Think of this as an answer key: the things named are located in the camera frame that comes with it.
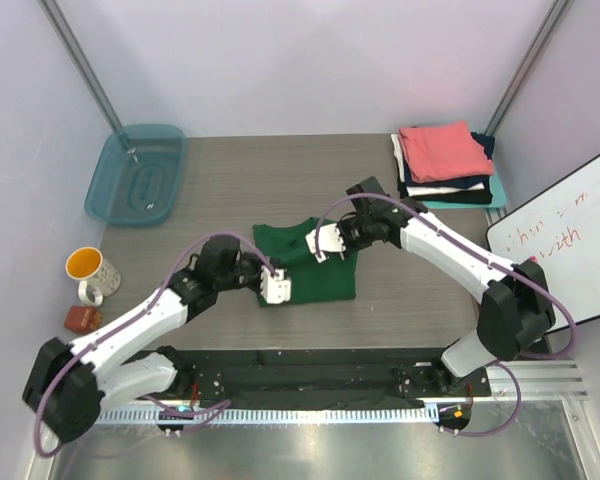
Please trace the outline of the green t shirt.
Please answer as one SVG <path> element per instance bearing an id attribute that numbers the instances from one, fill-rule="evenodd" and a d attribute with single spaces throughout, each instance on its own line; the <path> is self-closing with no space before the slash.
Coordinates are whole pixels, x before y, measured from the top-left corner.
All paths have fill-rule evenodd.
<path id="1" fill-rule="evenodd" d="M 344 259 L 336 255 L 318 263 L 305 239 L 317 223 L 317 217 L 309 217 L 295 226 L 253 225 L 255 245 L 286 270 L 291 279 L 291 304 L 354 300 L 357 255 Z"/>

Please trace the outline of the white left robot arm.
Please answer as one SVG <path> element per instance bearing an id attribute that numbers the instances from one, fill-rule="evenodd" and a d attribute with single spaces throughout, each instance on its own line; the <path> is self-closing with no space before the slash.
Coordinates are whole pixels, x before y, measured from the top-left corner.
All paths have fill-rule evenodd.
<path id="1" fill-rule="evenodd" d="M 38 350 L 22 400 L 34 412 L 36 452 L 41 430 L 60 444 L 81 437 L 99 416 L 105 377 L 160 336 L 212 307 L 220 293 L 281 278 L 275 264 L 243 236 L 221 231 L 193 242 L 151 295 L 127 313 L 86 336 L 65 343 L 54 337 Z"/>

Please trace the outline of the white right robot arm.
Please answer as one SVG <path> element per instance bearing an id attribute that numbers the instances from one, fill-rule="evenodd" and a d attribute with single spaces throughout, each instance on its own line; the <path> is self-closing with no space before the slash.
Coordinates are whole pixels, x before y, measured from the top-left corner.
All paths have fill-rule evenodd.
<path id="1" fill-rule="evenodd" d="M 440 393 L 457 393 L 471 374 L 494 361 L 516 359 L 554 326 L 546 276 L 536 262 L 491 255 L 423 204 L 391 198 L 375 177 L 347 194 L 354 213 L 337 223 L 344 254 L 376 241 L 390 243 L 439 268 L 479 304 L 476 327 L 432 362 L 431 380 Z"/>

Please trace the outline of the folded white t shirt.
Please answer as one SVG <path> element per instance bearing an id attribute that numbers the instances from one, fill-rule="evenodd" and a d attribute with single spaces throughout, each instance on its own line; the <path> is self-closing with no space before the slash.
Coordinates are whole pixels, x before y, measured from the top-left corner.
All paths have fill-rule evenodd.
<path id="1" fill-rule="evenodd" d="M 390 135 L 393 144 L 394 158 L 397 164 L 398 187 L 400 192 L 408 196 L 449 196 L 460 193 L 486 193 L 489 176 L 471 176 L 445 181 L 419 183 L 415 180 L 407 161 L 407 154 L 398 134 Z"/>

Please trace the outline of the folded coral t shirt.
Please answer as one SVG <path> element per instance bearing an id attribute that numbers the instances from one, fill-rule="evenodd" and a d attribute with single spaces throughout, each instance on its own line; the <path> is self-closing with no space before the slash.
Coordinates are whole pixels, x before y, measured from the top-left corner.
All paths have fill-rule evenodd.
<path id="1" fill-rule="evenodd" d="M 430 183 L 470 176 L 492 176 L 493 161 L 477 143 L 466 121 L 398 131 L 414 181 Z"/>

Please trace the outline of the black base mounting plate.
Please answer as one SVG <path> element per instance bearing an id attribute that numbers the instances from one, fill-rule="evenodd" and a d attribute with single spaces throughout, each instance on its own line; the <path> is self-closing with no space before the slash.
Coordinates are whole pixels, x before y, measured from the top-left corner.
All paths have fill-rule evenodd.
<path id="1" fill-rule="evenodd" d="M 427 399 L 490 397 L 480 368 L 463 380 L 440 370 L 439 348 L 188 350 L 174 399 L 275 411 L 417 408 Z"/>

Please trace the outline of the teal translucent plastic bin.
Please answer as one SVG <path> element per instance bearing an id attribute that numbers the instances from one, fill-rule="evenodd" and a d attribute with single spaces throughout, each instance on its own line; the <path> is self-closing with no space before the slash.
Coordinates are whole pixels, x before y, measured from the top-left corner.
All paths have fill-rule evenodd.
<path id="1" fill-rule="evenodd" d="M 187 154 L 179 128 L 136 124 L 104 143 L 84 201 L 91 218 L 113 226 L 153 227 L 169 217 Z"/>

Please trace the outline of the folded navy t shirt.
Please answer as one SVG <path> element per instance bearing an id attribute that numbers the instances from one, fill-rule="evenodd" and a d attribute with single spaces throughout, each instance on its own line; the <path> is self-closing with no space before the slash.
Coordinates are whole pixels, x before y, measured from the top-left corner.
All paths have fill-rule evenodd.
<path id="1" fill-rule="evenodd" d="M 431 141 L 432 181 L 445 181 L 495 173 L 495 138 L 455 128 Z"/>

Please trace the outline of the white floral mug orange inside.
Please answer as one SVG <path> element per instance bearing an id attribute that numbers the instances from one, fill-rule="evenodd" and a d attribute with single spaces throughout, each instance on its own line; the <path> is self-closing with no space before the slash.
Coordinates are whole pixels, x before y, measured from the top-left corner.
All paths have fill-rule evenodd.
<path id="1" fill-rule="evenodd" d="M 65 271 L 78 284 L 79 300 L 89 307 L 101 306 L 121 285 L 120 273 L 96 247 L 81 247 L 72 252 Z"/>

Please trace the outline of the red brown block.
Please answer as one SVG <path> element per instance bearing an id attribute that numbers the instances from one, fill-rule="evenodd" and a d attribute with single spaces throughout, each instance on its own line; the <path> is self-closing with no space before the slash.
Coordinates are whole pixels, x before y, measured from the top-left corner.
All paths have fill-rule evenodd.
<path id="1" fill-rule="evenodd" d="M 72 306 L 64 320 L 64 328 L 78 335 L 86 335 L 100 328 L 102 314 L 96 307 Z"/>

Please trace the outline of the white whiteboard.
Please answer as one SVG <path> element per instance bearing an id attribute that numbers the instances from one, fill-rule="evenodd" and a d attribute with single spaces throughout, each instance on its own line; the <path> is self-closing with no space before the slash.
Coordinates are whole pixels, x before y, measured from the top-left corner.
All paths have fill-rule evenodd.
<path id="1" fill-rule="evenodd" d="M 535 255 L 576 322 L 600 317 L 600 155 L 494 223 L 486 240 L 516 263 Z"/>

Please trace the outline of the aluminium extrusion rail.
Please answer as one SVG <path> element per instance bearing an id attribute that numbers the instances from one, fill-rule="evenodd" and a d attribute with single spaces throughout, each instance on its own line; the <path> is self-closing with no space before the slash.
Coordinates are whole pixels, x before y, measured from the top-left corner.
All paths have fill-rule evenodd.
<path id="1" fill-rule="evenodd" d="M 484 368 L 487 377 L 495 384 L 491 396 L 508 396 L 516 391 L 529 396 L 569 395 L 583 391 L 581 375 L 577 367 L 568 361 L 514 362 L 509 365 Z M 106 398 L 101 411 L 112 409 L 145 395 L 164 399 L 183 377 L 184 361 L 171 360 L 164 355 L 151 354 L 141 360 L 116 368 L 104 380 Z M 462 398 L 433 398 L 450 402 Z"/>

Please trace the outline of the right aluminium corner post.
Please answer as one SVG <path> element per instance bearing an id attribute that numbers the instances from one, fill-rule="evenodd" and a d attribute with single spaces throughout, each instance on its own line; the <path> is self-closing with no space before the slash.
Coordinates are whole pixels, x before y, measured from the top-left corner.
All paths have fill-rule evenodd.
<path id="1" fill-rule="evenodd" d="M 544 18 L 532 37 L 525 53 L 516 67 L 507 87 L 502 94 L 484 133 L 495 136 L 510 112 L 515 100 L 539 63 L 544 51 L 550 44 L 560 24 L 573 4 L 572 0 L 554 0 L 550 3 Z"/>

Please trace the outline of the aluminium corner post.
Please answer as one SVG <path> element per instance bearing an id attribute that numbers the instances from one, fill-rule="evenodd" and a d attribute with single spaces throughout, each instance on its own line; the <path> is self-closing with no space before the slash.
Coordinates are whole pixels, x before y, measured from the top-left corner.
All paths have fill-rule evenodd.
<path id="1" fill-rule="evenodd" d="M 484 133 L 495 136 L 510 112 L 515 100 L 539 63 L 544 51 L 550 44 L 560 24 L 573 4 L 572 0 L 554 0 L 550 3 L 544 18 L 532 37 L 525 53 L 516 67 L 507 87 L 502 94 Z"/>
<path id="2" fill-rule="evenodd" d="M 59 3 L 56 0 L 38 0 L 37 3 L 46 15 L 111 130 L 117 131 L 122 129 L 123 124 Z"/>

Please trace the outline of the left aluminium corner post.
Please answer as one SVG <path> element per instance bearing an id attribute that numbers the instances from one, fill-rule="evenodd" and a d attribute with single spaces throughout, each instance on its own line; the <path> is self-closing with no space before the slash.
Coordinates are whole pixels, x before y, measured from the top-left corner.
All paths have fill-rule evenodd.
<path id="1" fill-rule="evenodd" d="M 117 131 L 122 129 L 123 124 L 59 3 L 56 0 L 38 0 L 37 3 L 46 15 L 111 130 Z"/>

